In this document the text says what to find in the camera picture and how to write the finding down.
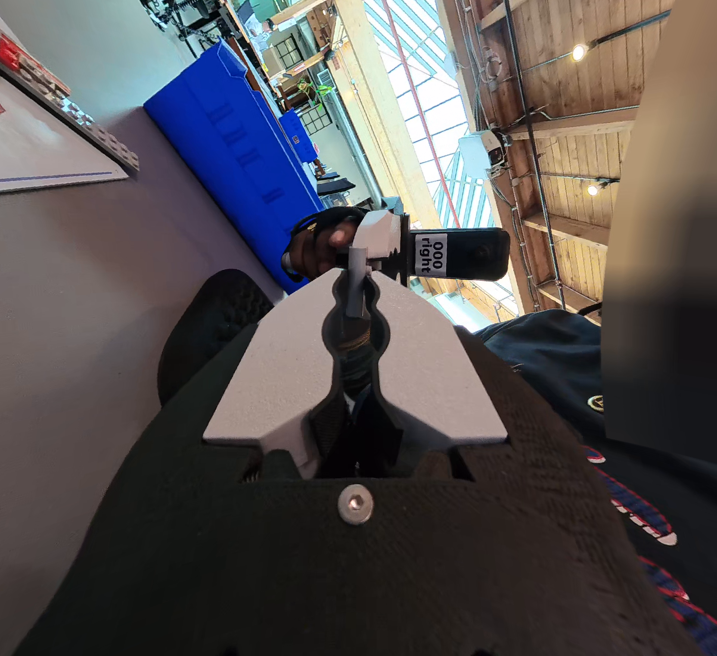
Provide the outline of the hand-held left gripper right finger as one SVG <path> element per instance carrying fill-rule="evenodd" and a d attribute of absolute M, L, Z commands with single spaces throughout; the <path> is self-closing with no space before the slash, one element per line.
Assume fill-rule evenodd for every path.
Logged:
<path fill-rule="evenodd" d="M 365 286 L 374 388 L 409 441 L 430 450 L 505 442 L 507 429 L 450 320 L 382 273 Z"/>

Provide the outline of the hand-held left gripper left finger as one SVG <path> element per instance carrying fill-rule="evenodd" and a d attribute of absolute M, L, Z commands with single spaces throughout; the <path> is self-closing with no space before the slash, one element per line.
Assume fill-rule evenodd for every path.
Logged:
<path fill-rule="evenodd" d="M 336 393 L 335 359 L 323 329 L 336 310 L 333 268 L 276 304 L 261 321 L 232 376 L 203 440 L 210 445 L 285 450 L 300 475 L 314 477 L 320 451 L 310 415 Z"/>

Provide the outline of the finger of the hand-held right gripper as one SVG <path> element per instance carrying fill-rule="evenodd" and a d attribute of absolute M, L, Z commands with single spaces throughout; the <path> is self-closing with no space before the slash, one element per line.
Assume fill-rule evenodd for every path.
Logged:
<path fill-rule="evenodd" d="M 358 226 L 352 242 L 352 270 L 394 269 L 401 249 L 401 217 L 388 210 L 371 211 Z"/>

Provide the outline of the small grey lego brick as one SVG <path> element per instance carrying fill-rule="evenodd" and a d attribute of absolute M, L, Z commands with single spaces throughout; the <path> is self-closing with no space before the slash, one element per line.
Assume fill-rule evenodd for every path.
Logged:
<path fill-rule="evenodd" d="M 348 318 L 364 319 L 365 294 L 364 283 L 366 277 L 371 274 L 372 268 L 369 265 L 368 250 L 351 246 L 348 249 L 348 288 L 345 303 L 345 314 Z"/>

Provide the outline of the large blue plastic bin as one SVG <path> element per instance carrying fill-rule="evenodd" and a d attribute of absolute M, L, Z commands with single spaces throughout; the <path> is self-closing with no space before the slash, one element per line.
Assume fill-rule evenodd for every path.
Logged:
<path fill-rule="evenodd" d="M 292 294 L 281 265 L 293 227 L 323 205 L 291 140 L 247 67 L 223 40 L 144 103 L 150 118 L 267 272 Z"/>

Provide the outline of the grey and red lego build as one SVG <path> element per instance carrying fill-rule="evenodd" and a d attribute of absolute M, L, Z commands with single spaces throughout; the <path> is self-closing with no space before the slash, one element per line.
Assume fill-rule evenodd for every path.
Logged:
<path fill-rule="evenodd" d="M 69 88 L 25 51 L 7 31 L 1 31 L 2 78 L 33 98 L 82 138 L 90 141 L 94 147 L 124 168 L 129 176 L 139 170 L 137 154 L 74 103 Z"/>

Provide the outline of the small blue plastic bin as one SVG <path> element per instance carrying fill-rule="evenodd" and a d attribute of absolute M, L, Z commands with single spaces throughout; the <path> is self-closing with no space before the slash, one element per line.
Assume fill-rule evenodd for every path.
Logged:
<path fill-rule="evenodd" d="M 279 121 L 300 161 L 307 164 L 314 163 L 318 158 L 318 152 L 300 116 L 295 110 L 290 109 L 281 115 Z"/>

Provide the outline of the person's right hand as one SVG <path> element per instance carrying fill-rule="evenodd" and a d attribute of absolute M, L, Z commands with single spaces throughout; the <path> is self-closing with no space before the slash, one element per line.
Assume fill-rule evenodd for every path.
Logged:
<path fill-rule="evenodd" d="M 319 213 L 300 221 L 292 230 L 282 258 L 283 272 L 295 283 L 315 280 L 337 267 L 348 253 L 363 220 L 358 214 Z"/>

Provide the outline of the person's dark jacket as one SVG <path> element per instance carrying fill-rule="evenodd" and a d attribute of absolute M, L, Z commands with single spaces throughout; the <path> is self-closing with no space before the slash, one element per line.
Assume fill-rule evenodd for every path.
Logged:
<path fill-rule="evenodd" d="M 715 655 L 716 465 L 607 438 L 600 331 L 550 310 L 476 336 L 573 429 L 649 581 L 704 655 Z"/>

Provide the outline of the skylight window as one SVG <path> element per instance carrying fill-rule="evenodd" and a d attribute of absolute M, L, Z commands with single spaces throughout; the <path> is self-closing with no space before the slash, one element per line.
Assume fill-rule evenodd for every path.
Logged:
<path fill-rule="evenodd" d="M 441 225 L 495 227 L 485 179 L 470 177 L 460 155 L 468 117 L 436 0 L 363 6 Z"/>

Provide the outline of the hanging green plant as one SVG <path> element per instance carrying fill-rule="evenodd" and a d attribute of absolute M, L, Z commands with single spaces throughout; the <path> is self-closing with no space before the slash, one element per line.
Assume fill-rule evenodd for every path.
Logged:
<path fill-rule="evenodd" d="M 323 98 L 332 94 L 336 87 L 334 84 L 330 84 L 328 86 L 324 84 L 315 84 L 309 78 L 302 77 L 298 81 L 296 89 L 299 93 L 307 97 L 309 106 L 314 108 L 317 105 L 322 105 Z"/>

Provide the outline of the open instruction booklet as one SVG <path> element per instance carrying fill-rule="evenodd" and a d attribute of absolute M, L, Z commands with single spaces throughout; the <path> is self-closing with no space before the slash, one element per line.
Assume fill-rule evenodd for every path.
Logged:
<path fill-rule="evenodd" d="M 1 193 L 124 180 L 128 172 L 5 78 Z"/>

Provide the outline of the silver ventilation duct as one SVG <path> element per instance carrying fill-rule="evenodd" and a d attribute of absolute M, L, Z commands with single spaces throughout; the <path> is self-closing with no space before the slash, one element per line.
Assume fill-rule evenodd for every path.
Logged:
<path fill-rule="evenodd" d="M 338 89 L 334 88 L 331 91 L 327 101 L 332 120 L 346 142 L 354 164 L 356 165 L 356 170 L 361 176 L 363 186 L 366 188 L 368 194 L 367 200 L 372 209 L 380 209 L 383 203 L 381 188 Z"/>

